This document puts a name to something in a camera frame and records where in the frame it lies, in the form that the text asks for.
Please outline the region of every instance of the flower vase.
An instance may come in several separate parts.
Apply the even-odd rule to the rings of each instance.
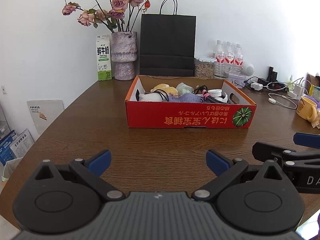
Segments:
[[[133,62],[138,59],[137,32],[115,32],[111,36],[111,60],[116,63],[115,79],[134,79]]]

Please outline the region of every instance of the milk carton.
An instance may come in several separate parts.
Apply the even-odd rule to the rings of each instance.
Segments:
[[[112,79],[110,58],[110,36],[99,35],[96,42],[98,80]]]

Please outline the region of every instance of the wooden table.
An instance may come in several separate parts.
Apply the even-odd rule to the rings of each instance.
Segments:
[[[303,150],[296,132],[319,133],[290,110],[268,102],[267,93],[244,90],[258,105],[249,129],[135,129],[127,127],[124,98],[132,81],[93,84],[41,135],[9,179],[0,195],[0,215],[18,226],[12,202],[34,168],[43,160],[65,164],[87,159],[106,148],[112,164],[103,179],[129,191],[187,191],[214,178],[205,163],[208,149],[230,159],[261,164],[251,154],[256,141]],[[303,222],[320,208],[319,195],[302,194]]]

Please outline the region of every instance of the yellow mug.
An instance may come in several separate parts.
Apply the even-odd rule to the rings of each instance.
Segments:
[[[301,97],[297,108],[297,114],[309,122],[314,122],[318,115],[317,104],[309,98]]]

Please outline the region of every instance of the pink cable clip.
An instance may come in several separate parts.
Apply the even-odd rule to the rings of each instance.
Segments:
[[[207,97],[210,96],[210,94],[207,92],[207,90],[204,89],[204,90],[202,91],[202,96],[204,97],[204,100],[206,100]]]

